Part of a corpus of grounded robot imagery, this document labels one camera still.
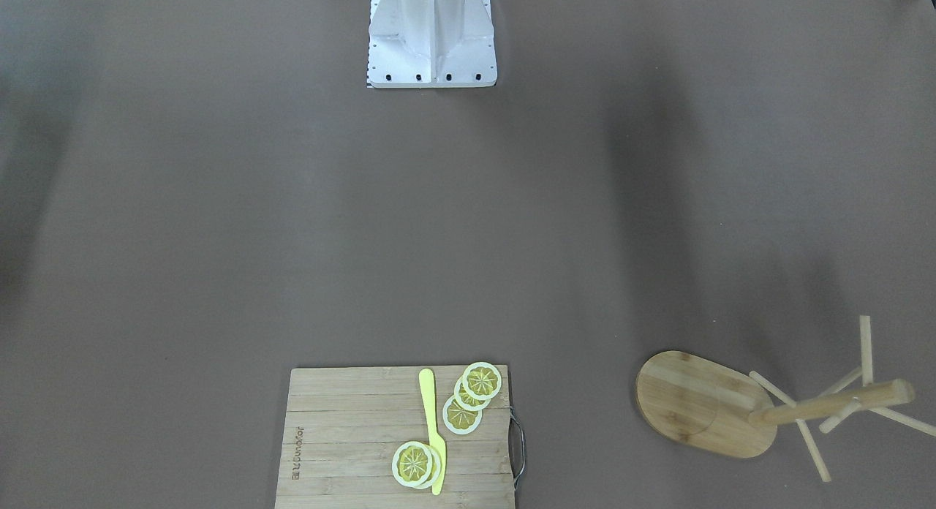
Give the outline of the wooden cup rack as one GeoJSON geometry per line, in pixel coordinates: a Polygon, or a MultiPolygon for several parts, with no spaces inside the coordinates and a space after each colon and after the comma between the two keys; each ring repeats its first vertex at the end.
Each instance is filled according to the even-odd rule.
{"type": "Polygon", "coordinates": [[[820,479],[831,481],[810,420],[829,434],[859,412],[871,412],[933,436],[934,426],[898,412],[916,398],[907,380],[875,380],[872,319],[859,317],[861,362],[818,396],[796,400],[762,374],[742,374],[721,363],[683,350],[649,357],[635,377],[635,402],[643,419],[659,435],[680,445],[735,459],[763,455],[776,440],[779,426],[798,428],[820,479]]]}

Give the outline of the lemon slice far end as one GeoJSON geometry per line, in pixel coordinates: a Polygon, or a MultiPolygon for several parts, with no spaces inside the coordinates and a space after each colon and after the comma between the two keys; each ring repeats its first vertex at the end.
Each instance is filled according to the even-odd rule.
{"type": "Polygon", "coordinates": [[[493,363],[479,361],[468,365],[461,381],[468,396],[484,401],[493,399],[500,393],[504,379],[500,369],[493,363]]]}

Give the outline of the yellow plastic knife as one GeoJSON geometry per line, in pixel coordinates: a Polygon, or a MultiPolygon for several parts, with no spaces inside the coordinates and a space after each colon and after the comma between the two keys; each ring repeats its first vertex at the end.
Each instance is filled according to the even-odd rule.
{"type": "Polygon", "coordinates": [[[418,373],[418,384],[430,446],[440,456],[439,475],[431,485],[431,494],[439,496],[442,492],[442,486],[444,486],[445,475],[447,474],[448,449],[447,443],[442,438],[438,429],[437,393],[434,370],[431,368],[421,369],[418,373]]]}

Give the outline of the lemon slice middle stack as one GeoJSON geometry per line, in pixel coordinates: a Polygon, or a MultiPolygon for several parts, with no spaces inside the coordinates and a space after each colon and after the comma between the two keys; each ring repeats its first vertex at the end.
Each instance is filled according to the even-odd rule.
{"type": "Polygon", "coordinates": [[[482,409],[487,408],[491,399],[477,399],[474,396],[471,396],[467,392],[467,389],[464,387],[464,380],[459,378],[454,385],[453,389],[454,402],[457,403],[462,409],[469,410],[469,412],[480,412],[482,409]]]}

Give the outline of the bamboo cutting board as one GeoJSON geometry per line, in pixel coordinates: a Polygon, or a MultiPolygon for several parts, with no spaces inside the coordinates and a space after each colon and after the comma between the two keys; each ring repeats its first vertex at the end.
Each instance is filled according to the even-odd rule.
{"type": "Polygon", "coordinates": [[[395,479],[397,449],[428,445],[420,366],[297,368],[285,402],[277,508],[513,508],[521,443],[513,435],[510,372],[476,430],[445,426],[445,405],[466,366],[435,365],[436,426],[447,443],[441,489],[395,479]]]}

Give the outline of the lemon slice under pair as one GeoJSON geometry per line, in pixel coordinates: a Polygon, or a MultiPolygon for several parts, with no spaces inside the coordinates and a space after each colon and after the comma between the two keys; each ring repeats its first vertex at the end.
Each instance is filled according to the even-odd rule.
{"type": "Polygon", "coordinates": [[[430,445],[427,445],[427,448],[430,452],[430,457],[431,457],[431,471],[430,471],[430,475],[427,477],[427,479],[425,479],[424,482],[419,483],[418,485],[414,486],[414,489],[417,489],[417,490],[430,489],[434,485],[434,483],[437,481],[437,479],[439,478],[442,472],[442,457],[440,453],[438,453],[438,451],[430,445]]]}

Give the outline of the lemon slice top pair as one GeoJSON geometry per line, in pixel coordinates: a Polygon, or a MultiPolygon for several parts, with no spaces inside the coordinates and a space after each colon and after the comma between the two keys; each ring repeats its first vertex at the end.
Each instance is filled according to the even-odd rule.
{"type": "Polygon", "coordinates": [[[402,443],[391,460],[391,473],[405,488],[413,489],[430,475],[431,457],[427,445],[418,440],[402,443]]]}

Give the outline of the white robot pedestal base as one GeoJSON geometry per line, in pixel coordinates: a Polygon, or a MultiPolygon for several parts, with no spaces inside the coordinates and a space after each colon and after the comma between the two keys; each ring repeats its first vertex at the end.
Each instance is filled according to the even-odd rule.
{"type": "Polygon", "coordinates": [[[367,86],[492,87],[491,0],[370,0],[367,86]]]}

